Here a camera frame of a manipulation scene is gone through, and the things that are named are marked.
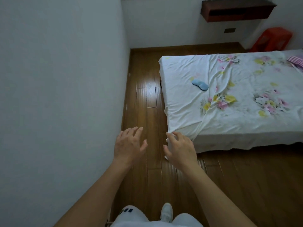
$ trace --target wall socket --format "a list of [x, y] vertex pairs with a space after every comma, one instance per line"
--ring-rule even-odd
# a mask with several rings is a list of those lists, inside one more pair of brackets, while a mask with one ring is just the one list
[[225, 29], [224, 33], [234, 33], [236, 31], [236, 28], [230, 28], [230, 29]]

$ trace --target white wall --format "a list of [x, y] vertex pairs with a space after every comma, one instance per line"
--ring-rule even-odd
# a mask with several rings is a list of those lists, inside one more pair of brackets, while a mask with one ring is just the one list
[[105, 171], [129, 47], [120, 0], [0, 0], [0, 225], [52, 226]]
[[274, 8], [268, 19], [260, 22], [255, 31], [241, 41], [244, 48], [251, 48], [261, 34], [271, 27], [283, 27], [294, 33], [286, 49], [303, 48], [303, 0], [273, 0]]
[[[207, 23], [203, 0], [122, 0], [131, 48], [242, 41], [260, 20]], [[235, 33], [224, 34], [226, 28]]]

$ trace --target bed sheet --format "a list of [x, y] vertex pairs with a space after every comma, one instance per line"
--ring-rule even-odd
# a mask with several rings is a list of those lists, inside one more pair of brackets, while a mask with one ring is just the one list
[[168, 132], [188, 136], [197, 152], [303, 142], [303, 74], [286, 60], [300, 53], [161, 57]]

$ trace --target stool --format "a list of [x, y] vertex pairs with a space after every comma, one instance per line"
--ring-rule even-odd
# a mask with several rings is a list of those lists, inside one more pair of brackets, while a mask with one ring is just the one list
[[270, 28], [264, 31], [249, 52], [282, 51], [292, 37], [292, 32], [281, 27]]

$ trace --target person's right arm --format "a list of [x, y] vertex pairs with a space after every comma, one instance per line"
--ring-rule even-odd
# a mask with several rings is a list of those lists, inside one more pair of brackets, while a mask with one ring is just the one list
[[210, 227], [256, 227], [256, 225], [213, 183], [199, 166], [192, 141], [179, 132], [178, 140], [166, 133], [171, 152], [163, 145], [169, 162], [182, 171], [193, 187]]

